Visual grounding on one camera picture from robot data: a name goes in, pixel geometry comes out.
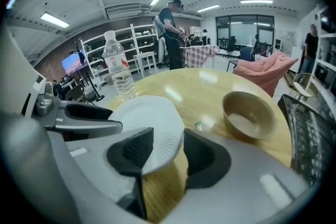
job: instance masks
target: pink chair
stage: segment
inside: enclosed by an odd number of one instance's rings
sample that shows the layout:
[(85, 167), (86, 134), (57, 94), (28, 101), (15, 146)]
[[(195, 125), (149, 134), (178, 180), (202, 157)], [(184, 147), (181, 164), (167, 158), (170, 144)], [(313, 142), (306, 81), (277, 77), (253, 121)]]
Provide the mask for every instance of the pink chair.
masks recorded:
[(252, 81), (273, 97), (279, 79), (297, 60), (289, 58), (282, 52), (276, 52), (256, 62), (239, 60), (233, 74)]

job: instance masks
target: tan bowl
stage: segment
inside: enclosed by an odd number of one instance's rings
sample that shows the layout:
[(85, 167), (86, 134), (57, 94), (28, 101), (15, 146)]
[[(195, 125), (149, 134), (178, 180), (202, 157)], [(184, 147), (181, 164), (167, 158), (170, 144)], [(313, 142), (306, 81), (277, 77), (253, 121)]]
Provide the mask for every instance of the tan bowl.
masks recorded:
[(270, 138), (276, 120), (272, 108), (248, 92), (230, 92), (223, 98), (224, 123), (230, 133), (245, 142)]

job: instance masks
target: bottle label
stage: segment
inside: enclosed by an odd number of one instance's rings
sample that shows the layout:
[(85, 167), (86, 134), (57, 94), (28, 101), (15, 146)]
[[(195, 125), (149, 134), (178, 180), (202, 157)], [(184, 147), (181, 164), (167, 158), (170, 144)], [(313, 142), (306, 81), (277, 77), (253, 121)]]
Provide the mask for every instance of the bottle label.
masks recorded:
[(110, 74), (128, 68), (126, 55), (124, 53), (105, 58), (105, 62)]

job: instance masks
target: window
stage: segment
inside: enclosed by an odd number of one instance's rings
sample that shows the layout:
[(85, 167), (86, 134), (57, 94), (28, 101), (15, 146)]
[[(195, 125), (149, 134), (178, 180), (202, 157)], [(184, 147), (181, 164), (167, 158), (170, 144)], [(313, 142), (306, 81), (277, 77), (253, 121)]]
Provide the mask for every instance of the window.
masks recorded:
[(216, 18), (217, 45), (223, 47), (226, 39), (234, 36), (237, 45), (254, 45), (256, 34), (260, 43), (273, 46), (274, 17), (265, 15), (231, 15)]

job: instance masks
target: white paper plate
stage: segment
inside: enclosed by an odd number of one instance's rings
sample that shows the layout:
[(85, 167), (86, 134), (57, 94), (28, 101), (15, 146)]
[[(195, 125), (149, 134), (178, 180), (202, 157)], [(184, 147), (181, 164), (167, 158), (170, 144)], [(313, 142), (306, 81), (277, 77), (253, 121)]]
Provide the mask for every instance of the white paper plate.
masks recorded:
[(164, 97), (144, 95), (120, 105), (109, 120), (122, 122), (123, 132), (142, 127), (154, 128), (153, 151), (142, 174), (169, 164), (180, 150), (184, 124), (173, 103)]

